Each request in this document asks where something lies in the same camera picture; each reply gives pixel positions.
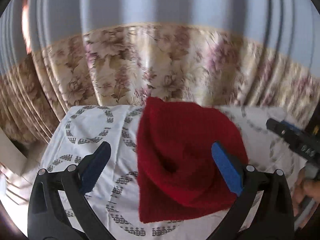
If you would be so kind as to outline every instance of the red fabric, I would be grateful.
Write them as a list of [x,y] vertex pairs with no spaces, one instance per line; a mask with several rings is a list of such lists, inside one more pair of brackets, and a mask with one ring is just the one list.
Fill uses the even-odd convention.
[[147,99],[137,136],[141,222],[193,219],[233,204],[212,159],[215,141],[248,163],[240,132],[218,110]]

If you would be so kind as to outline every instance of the red cloth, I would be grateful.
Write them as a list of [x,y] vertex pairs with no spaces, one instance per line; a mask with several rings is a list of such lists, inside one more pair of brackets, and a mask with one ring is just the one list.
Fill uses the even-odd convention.
[[193,219],[233,204],[212,159],[215,141],[248,163],[240,132],[218,110],[147,99],[137,136],[141,222]]

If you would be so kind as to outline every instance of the silver screw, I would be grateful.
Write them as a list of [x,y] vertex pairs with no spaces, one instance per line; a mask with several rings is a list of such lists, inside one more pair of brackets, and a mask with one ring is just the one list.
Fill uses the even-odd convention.
[[255,170],[255,168],[252,165],[248,165],[247,167],[247,171],[253,172]]
[[67,168],[67,170],[68,170],[68,171],[75,171],[75,170],[76,170],[76,167],[77,167],[77,166],[75,166],[74,164],[72,164],[72,165],[70,165],[70,166]]
[[39,170],[39,171],[38,171],[38,174],[39,174],[39,175],[43,175],[43,174],[45,174],[45,169],[41,169],[41,170]]
[[283,175],[283,171],[282,171],[282,170],[277,170],[276,173],[277,173],[279,176],[282,176],[282,175]]

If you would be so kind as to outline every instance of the floor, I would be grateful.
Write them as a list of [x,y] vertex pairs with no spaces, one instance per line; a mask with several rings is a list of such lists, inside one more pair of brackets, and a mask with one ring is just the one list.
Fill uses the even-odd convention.
[[[40,169],[39,166],[45,148],[46,144],[39,142],[30,146],[27,152],[27,163],[21,177],[11,171],[4,170],[3,168],[1,169],[13,184],[7,185],[8,190],[11,190],[22,198],[29,200],[32,185],[36,179],[37,172]],[[28,203],[8,192],[8,190],[7,195],[19,205],[6,195],[0,194],[0,201],[16,226],[27,236]]]

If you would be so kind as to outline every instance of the blue rubber pad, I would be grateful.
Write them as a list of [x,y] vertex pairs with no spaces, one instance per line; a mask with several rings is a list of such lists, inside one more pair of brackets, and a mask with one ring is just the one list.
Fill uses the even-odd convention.
[[240,196],[243,190],[241,175],[233,167],[231,161],[218,142],[212,144],[211,153],[212,158],[230,191],[236,193],[237,196]]

